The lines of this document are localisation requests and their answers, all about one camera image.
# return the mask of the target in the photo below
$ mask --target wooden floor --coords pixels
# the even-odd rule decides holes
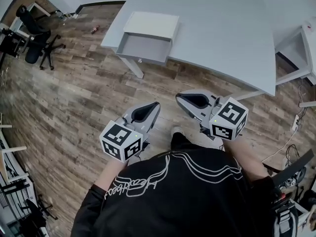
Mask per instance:
[[[110,49],[100,47],[119,9],[120,5],[84,8],[78,19],[66,22],[55,16],[41,19],[53,34],[62,36],[58,42],[67,45],[53,55],[54,71],[40,71],[38,64],[27,64],[23,56],[19,60],[6,57],[2,67],[0,112],[4,123],[14,127],[4,129],[4,134],[12,147],[28,147],[18,155],[38,192],[54,205],[59,220],[48,222],[52,236],[70,235],[80,203],[106,165],[108,157],[98,137],[110,120],[137,103],[156,100],[161,103],[161,112],[150,133],[150,148],[142,158],[168,150],[175,124],[182,125],[193,142],[210,147],[210,141],[198,133],[198,123],[177,106],[176,93],[204,88],[225,96],[242,87],[205,69],[175,62],[168,62],[166,67],[141,64],[145,75],[138,79]],[[100,30],[91,35],[96,25]],[[276,59],[278,76],[293,71]],[[243,135],[261,159],[283,147],[292,135],[290,127],[301,110],[300,84],[298,79],[278,86],[275,97],[262,95],[241,101],[249,108]],[[301,91],[307,92],[305,101],[314,100],[314,90],[306,81]],[[316,113],[309,108],[291,143],[304,154],[315,141]],[[268,162],[281,168],[284,153]],[[310,168],[313,165],[309,166],[307,184],[315,174]]]

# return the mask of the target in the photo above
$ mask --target sneaker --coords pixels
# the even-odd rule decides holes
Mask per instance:
[[[180,126],[174,126],[174,127],[172,128],[172,130],[171,130],[171,137],[172,137],[173,134],[176,133],[176,132],[179,132],[179,133],[181,133],[181,134],[184,135],[184,132],[183,132],[183,130],[182,130],[182,127],[180,127]]]

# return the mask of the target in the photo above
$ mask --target black office chair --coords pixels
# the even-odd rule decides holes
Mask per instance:
[[[0,52],[11,55],[15,58],[19,58],[18,51],[23,47],[26,41],[11,30],[3,28],[0,30],[0,35],[3,34],[5,37],[0,44]]]
[[[50,69],[53,70],[54,67],[51,64],[50,58],[51,52],[60,47],[66,48],[64,44],[53,46],[55,40],[60,39],[61,36],[56,35],[51,42],[46,42],[51,35],[50,30],[45,30],[41,26],[39,26],[24,5],[21,5],[17,9],[16,16],[21,19],[21,21],[26,26],[30,34],[34,35],[34,40],[31,40],[31,37],[29,37],[25,45],[25,47],[29,47],[29,50],[25,56],[25,61],[31,64],[36,63],[38,58],[43,55],[42,51],[44,51],[44,56],[42,58],[42,61],[40,62],[39,67],[41,70],[44,69],[43,62],[47,58]]]
[[[25,207],[20,206],[21,210],[27,209],[31,211],[29,215],[19,220],[21,226],[20,233],[22,233],[24,237],[44,237],[40,228],[46,227],[46,219],[48,216],[52,217],[54,220],[58,220],[57,217],[54,217],[47,211],[47,209],[52,208],[53,206],[49,205],[48,207],[45,207],[41,197],[42,196],[39,195],[38,207],[29,199],[25,200]]]

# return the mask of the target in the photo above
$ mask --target open drawer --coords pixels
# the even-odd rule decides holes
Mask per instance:
[[[124,33],[117,49],[117,55],[122,58],[133,59],[140,63],[148,62],[165,66],[171,48],[171,39]]]
[[[135,11],[124,27],[116,54],[165,66],[178,29],[178,16]]]

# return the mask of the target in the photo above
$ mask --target person's arm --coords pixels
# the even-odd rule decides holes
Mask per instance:
[[[244,138],[238,136],[234,141],[223,140],[223,143],[225,151],[236,158],[251,181],[269,176],[268,171]]]
[[[100,215],[106,191],[114,178],[126,167],[114,158],[108,161],[99,178],[92,185],[76,214],[71,237],[89,237],[97,218]]]

